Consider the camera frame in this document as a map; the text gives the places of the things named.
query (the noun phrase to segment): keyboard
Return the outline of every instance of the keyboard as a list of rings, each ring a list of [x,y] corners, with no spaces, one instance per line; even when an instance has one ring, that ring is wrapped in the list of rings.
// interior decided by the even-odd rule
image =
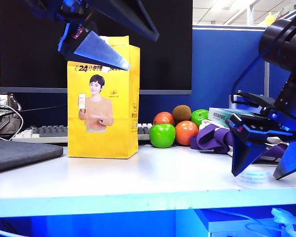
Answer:
[[[149,130],[151,123],[139,123],[137,130],[138,141],[149,140]],[[62,125],[31,126],[23,132],[16,134],[12,141],[18,142],[36,142],[36,143],[67,143],[68,128]]]

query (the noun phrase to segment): cable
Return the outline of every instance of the cable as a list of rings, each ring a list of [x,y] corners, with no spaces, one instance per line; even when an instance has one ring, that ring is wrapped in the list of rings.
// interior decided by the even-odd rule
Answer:
[[[20,110],[19,113],[30,112],[30,111],[38,111],[38,110],[52,110],[52,109],[58,109],[58,108],[66,107],[66,106],[67,106],[67,104],[60,105],[60,106],[55,106],[55,107],[37,108],[37,109],[30,109],[30,110]],[[4,116],[8,116],[8,115],[13,115],[13,114],[15,114],[15,112],[10,112],[10,113],[4,114],[4,115],[0,115],[0,118],[4,117]]]
[[[12,233],[14,234],[19,234],[18,231],[5,219],[5,218],[1,218],[1,222],[3,223],[3,225],[8,228]]]
[[[1,230],[0,230],[0,235],[7,236],[7,237],[27,237],[27,236],[21,236],[21,235],[9,233],[9,232],[1,231]]]
[[[267,225],[264,225],[264,224],[257,224],[257,223],[248,223],[248,224],[246,224],[246,227],[251,226],[251,225],[261,226],[261,227],[264,227],[264,228],[267,228],[267,229],[280,231],[280,232],[283,231],[282,229],[279,229],[279,228],[275,228],[275,227],[272,227],[272,226],[267,226]]]
[[[19,117],[20,117],[20,119],[21,119],[21,125],[20,125],[20,128],[12,135],[12,137],[10,138],[10,139],[4,139],[4,138],[2,138],[2,137],[0,137],[0,139],[1,140],[4,140],[4,141],[11,141],[11,139],[16,135],[16,134],[18,134],[20,131],[21,131],[21,129],[22,129],[22,127],[23,127],[23,124],[24,124],[24,120],[23,120],[23,117],[15,110],[15,109],[13,109],[13,108],[11,108],[10,106],[8,106],[8,105],[0,105],[0,107],[1,106],[3,106],[3,107],[7,107],[7,108],[9,108],[10,110],[12,110],[14,113],[16,113]]]
[[[285,34],[285,32],[293,25],[293,23],[295,23],[296,21],[296,16],[293,20],[291,20],[291,22],[284,27],[284,29],[274,38],[274,40],[268,45],[268,47],[266,47],[263,52],[261,52],[251,63],[250,65],[242,72],[242,74],[238,77],[238,79],[234,82],[232,89],[231,89],[231,102],[232,103],[237,103],[237,104],[245,104],[245,102],[240,102],[240,101],[235,101],[233,96],[236,90],[237,85],[239,84],[239,82],[247,75],[247,73],[251,70],[251,68],[258,62],[259,59],[261,59],[264,55],[267,54],[267,52],[276,44],[276,42],[278,41],[278,39]]]
[[[249,228],[249,226],[251,226],[251,225],[257,225],[257,226],[261,226],[261,227],[264,227],[264,228],[267,228],[267,229],[271,229],[271,230],[275,230],[275,231],[279,231],[279,232],[282,232],[283,231],[282,229],[279,229],[279,228],[275,228],[275,227],[267,226],[267,225],[263,225],[263,224],[260,225],[260,224],[257,224],[257,223],[248,223],[248,224],[245,225],[246,229],[248,229],[251,232],[254,232],[255,234],[257,234],[259,236],[263,236],[263,237],[268,237],[268,236],[265,236],[265,235],[261,234],[260,232],[255,231],[254,229]]]
[[[260,221],[250,217],[250,216],[246,216],[246,215],[242,215],[242,214],[239,214],[239,213],[234,213],[234,212],[230,212],[230,211],[225,211],[225,210],[220,210],[220,209],[215,209],[215,208],[212,208],[210,210],[213,210],[213,211],[216,211],[216,212],[221,212],[221,213],[224,213],[224,214],[228,214],[228,215],[232,215],[232,216],[240,216],[240,217],[243,217],[243,218],[246,218],[248,220],[251,220],[251,221],[254,221],[254,222],[257,222],[259,225],[261,226],[264,226]],[[270,235],[272,236],[272,233],[271,231],[266,228],[266,230],[270,233]]]

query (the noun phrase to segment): black monitor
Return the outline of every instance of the black monitor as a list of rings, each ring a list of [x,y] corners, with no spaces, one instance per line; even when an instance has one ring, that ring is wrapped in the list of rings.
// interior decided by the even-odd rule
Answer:
[[[153,42],[96,12],[98,34],[130,36],[141,48],[141,94],[190,94],[192,0],[142,0],[160,33]],[[19,1],[0,0],[0,87],[4,92],[67,92],[57,45],[64,23],[33,16]]]

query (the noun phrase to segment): white desk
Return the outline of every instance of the white desk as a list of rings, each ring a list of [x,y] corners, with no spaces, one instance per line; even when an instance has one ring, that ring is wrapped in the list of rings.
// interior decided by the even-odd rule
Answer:
[[[231,157],[140,146],[128,160],[69,158],[0,173],[0,217],[296,204],[296,173],[243,188]]]

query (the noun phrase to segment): gray mouse pad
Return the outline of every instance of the gray mouse pad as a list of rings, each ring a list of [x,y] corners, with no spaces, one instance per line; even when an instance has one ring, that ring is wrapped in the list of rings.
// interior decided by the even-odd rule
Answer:
[[[44,143],[0,140],[0,172],[59,157],[63,148]]]

